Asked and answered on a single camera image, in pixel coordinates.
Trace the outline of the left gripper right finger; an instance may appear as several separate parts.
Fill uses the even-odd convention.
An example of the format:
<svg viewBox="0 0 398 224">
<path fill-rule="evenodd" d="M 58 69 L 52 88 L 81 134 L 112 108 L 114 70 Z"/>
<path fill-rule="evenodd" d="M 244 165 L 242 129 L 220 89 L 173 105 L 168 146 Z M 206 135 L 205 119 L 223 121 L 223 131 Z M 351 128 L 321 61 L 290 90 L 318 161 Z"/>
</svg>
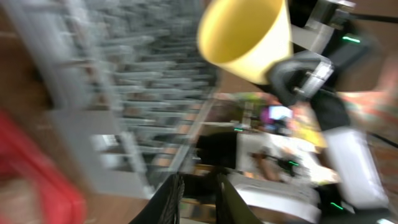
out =
<svg viewBox="0 0 398 224">
<path fill-rule="evenodd" d="M 217 224 L 262 224 L 237 190 L 223 174 L 217 175 L 216 223 Z"/>
</svg>

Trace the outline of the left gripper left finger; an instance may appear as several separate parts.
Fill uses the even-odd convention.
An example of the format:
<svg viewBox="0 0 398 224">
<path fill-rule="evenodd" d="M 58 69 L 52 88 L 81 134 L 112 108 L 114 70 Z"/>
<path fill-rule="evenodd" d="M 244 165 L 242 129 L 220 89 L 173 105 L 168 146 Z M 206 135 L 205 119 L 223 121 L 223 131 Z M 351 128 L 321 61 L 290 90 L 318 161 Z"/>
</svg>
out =
<svg viewBox="0 0 398 224">
<path fill-rule="evenodd" d="M 129 224 L 179 224 L 180 201 L 184 190 L 182 176 L 170 175 Z"/>
</svg>

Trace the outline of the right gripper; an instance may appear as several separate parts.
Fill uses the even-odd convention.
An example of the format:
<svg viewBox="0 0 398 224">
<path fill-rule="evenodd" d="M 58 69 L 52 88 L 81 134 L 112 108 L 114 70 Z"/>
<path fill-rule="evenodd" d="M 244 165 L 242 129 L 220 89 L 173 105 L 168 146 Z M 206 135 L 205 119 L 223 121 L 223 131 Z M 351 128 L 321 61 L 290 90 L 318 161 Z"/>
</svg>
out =
<svg viewBox="0 0 398 224">
<path fill-rule="evenodd" d="M 267 73 L 273 94 L 284 106 L 311 99 L 334 71 L 330 59 L 311 51 L 277 62 Z"/>
</svg>

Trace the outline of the yellow plastic cup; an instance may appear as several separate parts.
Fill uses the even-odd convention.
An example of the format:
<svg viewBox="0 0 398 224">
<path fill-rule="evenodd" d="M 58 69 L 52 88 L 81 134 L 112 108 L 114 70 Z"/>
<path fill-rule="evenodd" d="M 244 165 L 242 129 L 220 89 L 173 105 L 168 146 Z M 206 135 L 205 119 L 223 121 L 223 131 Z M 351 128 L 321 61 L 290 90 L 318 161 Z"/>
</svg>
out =
<svg viewBox="0 0 398 224">
<path fill-rule="evenodd" d="M 197 46 L 207 62 L 266 85 L 271 67 L 292 55 L 287 1 L 212 1 L 198 26 Z"/>
</svg>

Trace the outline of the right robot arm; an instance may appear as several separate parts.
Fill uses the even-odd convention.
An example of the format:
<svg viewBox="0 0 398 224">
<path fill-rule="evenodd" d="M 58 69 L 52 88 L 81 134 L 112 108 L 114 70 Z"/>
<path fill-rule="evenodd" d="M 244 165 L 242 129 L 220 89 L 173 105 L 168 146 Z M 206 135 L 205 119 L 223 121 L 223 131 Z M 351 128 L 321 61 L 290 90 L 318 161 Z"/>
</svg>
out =
<svg viewBox="0 0 398 224">
<path fill-rule="evenodd" d="M 268 80 L 283 105 L 310 103 L 326 141 L 326 159 L 340 177 L 318 188 L 320 221 L 390 222 L 389 200 L 366 135 L 352 124 L 335 90 L 340 76 L 370 52 L 373 42 L 353 24 L 351 1 L 292 1 L 289 7 L 303 32 L 295 41 L 302 51 L 276 63 Z"/>
</svg>

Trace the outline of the grey dishwasher rack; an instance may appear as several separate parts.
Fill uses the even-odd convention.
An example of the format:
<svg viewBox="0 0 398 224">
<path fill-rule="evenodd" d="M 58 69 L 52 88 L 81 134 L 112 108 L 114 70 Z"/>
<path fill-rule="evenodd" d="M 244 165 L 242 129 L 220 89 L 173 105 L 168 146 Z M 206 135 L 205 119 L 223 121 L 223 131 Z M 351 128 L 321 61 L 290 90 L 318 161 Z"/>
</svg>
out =
<svg viewBox="0 0 398 224">
<path fill-rule="evenodd" d="M 216 68 L 203 1 L 10 0 L 1 7 L 50 92 L 49 116 L 93 188 L 150 198 L 192 166 Z"/>
</svg>

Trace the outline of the red serving tray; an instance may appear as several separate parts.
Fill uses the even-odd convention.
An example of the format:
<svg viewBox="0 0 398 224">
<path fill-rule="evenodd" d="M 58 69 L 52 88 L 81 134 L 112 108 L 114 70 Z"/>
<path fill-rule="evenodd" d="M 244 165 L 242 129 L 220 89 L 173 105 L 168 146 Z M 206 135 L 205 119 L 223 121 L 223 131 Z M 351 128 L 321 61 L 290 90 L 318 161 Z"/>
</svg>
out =
<svg viewBox="0 0 398 224">
<path fill-rule="evenodd" d="M 1 177 L 28 183 L 43 223 L 84 224 L 86 203 L 82 194 L 4 111 L 1 111 Z"/>
</svg>

